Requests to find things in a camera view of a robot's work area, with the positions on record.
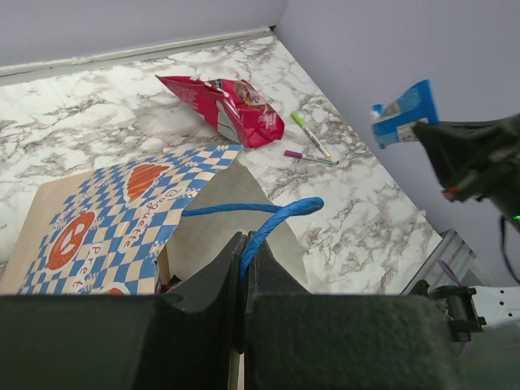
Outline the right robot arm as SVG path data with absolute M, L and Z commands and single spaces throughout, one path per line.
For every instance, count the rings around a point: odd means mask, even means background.
M 519 227 L 519 117 L 484 122 L 418 122 L 412 131 L 425 149 L 449 202 L 489 200 L 499 211 L 500 251 L 506 228 Z M 468 343 L 474 333 L 519 320 L 519 287 L 432 288 L 419 280 L 411 293 L 433 301 L 444 315 L 452 341 Z

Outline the red crisps bag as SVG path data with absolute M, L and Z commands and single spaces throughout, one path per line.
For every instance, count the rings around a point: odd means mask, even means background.
M 220 135 L 247 150 L 259 149 L 284 136 L 284 121 L 247 80 L 201 80 L 194 76 L 157 79 Z

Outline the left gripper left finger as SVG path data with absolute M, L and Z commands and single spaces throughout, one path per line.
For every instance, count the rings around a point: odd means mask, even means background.
M 241 334 L 240 260 L 247 236 L 236 233 L 216 258 L 162 298 L 175 314 L 169 335 L 175 389 L 236 389 Z

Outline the blue checkered paper bag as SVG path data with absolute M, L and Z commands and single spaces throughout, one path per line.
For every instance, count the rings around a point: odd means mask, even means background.
M 152 294 L 208 265 L 237 232 L 267 220 L 238 145 L 211 145 L 43 184 L 1 281 L 2 294 Z

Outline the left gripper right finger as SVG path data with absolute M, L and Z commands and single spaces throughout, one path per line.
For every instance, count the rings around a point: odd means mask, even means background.
M 267 242 L 243 282 L 243 367 L 246 389 L 290 389 L 290 305 L 309 292 L 276 260 Z

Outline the blue m&m's packet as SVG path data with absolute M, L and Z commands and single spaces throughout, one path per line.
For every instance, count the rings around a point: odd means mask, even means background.
M 380 149 L 401 142 L 416 141 L 417 123 L 437 125 L 439 121 L 431 83 L 422 80 L 388 105 L 373 105 L 370 112 L 372 133 Z

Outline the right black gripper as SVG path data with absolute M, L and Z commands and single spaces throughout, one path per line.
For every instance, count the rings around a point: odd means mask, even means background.
M 481 122 L 419 122 L 425 149 L 450 202 L 489 200 L 519 229 L 519 117 Z

